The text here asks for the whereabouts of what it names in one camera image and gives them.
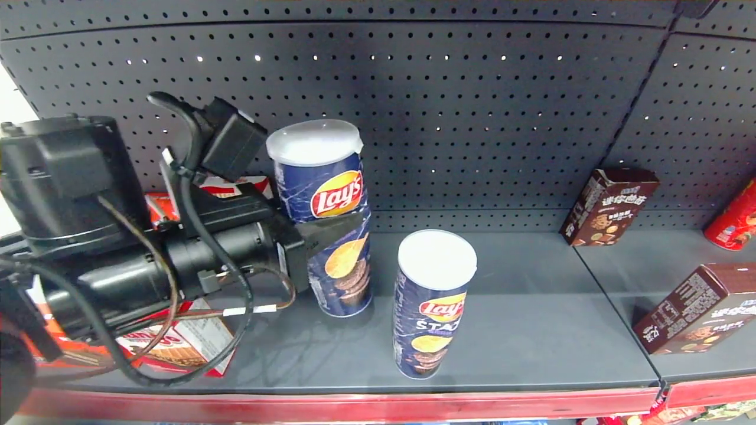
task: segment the red snack box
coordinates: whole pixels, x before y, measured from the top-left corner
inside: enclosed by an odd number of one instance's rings
[[[195,309],[209,309],[203,299],[185,302],[180,312]],[[153,317],[165,315],[158,313]],[[118,344],[127,351],[134,353],[145,347],[157,335],[161,324],[151,326],[123,337],[116,338]],[[231,341],[233,335],[220,318],[205,318],[199,320],[176,321],[171,330],[160,340],[142,359],[146,365],[161,371],[189,372],[204,365],[214,358]],[[234,353],[221,361],[215,368],[207,372],[208,377],[222,377]]]
[[[211,175],[201,185],[201,188],[217,197],[233,197],[241,194],[237,185],[242,183],[252,183],[263,196],[268,199],[273,198],[271,180],[264,175],[242,177],[236,180],[235,183],[230,183],[218,176]],[[145,194],[145,197],[148,198],[147,206],[150,208],[150,220],[153,225],[157,226],[164,219],[174,222],[180,221],[171,197],[166,192],[149,192]]]
[[[732,251],[740,251],[756,236],[756,178],[706,228],[704,236]]]
[[[616,244],[658,186],[644,169],[595,169],[559,233],[573,247]]]
[[[704,411],[706,411],[705,407],[667,408],[666,401],[658,399],[651,406],[649,413],[598,417],[595,422],[597,425],[675,425],[698,416]],[[589,425],[589,423],[586,420],[582,423],[578,421],[578,425]]]
[[[706,352],[756,316],[756,262],[700,265],[633,330],[649,354]]]
[[[50,308],[48,307],[45,295],[42,292],[42,284],[39,278],[34,278],[32,288],[27,290],[30,299],[34,302],[37,309],[42,313],[42,317],[45,319],[45,329],[50,334],[53,340],[58,344],[60,350],[63,351],[63,357],[60,357],[52,362],[47,362],[42,354],[37,350],[34,344],[29,341],[26,336],[24,339],[26,345],[29,347],[34,356],[34,360],[40,368],[102,368],[104,366],[110,366],[113,363],[113,359],[110,356],[110,352],[103,346],[90,346],[87,343],[81,341],[74,341],[69,339],[63,332],[58,322],[53,317]],[[131,354],[126,350],[123,350],[126,357],[130,357]],[[132,364],[138,367],[141,363],[141,359],[134,361]]]

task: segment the lay's stax can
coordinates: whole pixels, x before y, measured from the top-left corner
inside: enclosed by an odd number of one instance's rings
[[[394,286],[394,356],[407,377],[431,377],[462,319],[478,259],[461,236],[421,230],[399,245]]]
[[[278,193],[287,215],[311,222],[356,211],[355,230],[308,262],[310,286],[328,315],[345,318],[370,304],[370,208],[362,180],[357,127],[319,119],[284,127],[265,142],[275,162]]]

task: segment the chocolate cookie box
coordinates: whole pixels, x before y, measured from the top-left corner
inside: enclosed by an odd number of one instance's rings
[[[614,245],[658,186],[645,169],[595,169],[559,233],[573,247]]]
[[[706,352],[756,316],[756,262],[700,265],[633,330],[649,354]]]

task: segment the red shelf edge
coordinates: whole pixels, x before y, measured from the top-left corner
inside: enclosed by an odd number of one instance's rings
[[[163,396],[35,388],[19,414],[159,422],[431,422],[648,411],[657,388],[401,395]]]
[[[672,384],[667,406],[687,408],[744,402],[756,399],[756,375]]]

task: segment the lay's logo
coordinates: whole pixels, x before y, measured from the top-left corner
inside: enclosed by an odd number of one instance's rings
[[[462,315],[465,309],[465,296],[460,293],[444,298],[430,299],[420,304],[420,314],[428,316],[434,321],[455,321]]]
[[[346,171],[323,183],[312,195],[310,210],[318,218],[352,211],[362,199],[362,172]]]

